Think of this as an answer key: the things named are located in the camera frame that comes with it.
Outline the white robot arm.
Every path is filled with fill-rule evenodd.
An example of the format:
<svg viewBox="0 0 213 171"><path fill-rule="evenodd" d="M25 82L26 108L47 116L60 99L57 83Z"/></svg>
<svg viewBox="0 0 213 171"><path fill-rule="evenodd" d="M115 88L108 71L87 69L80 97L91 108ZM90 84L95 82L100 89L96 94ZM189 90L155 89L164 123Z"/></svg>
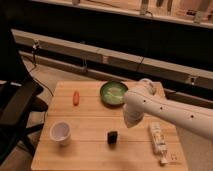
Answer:
<svg viewBox="0 0 213 171"><path fill-rule="evenodd" d="M137 125L148 113L213 141L213 109L162 98L150 79L141 79L124 94L123 100L123 117L128 128Z"/></svg>

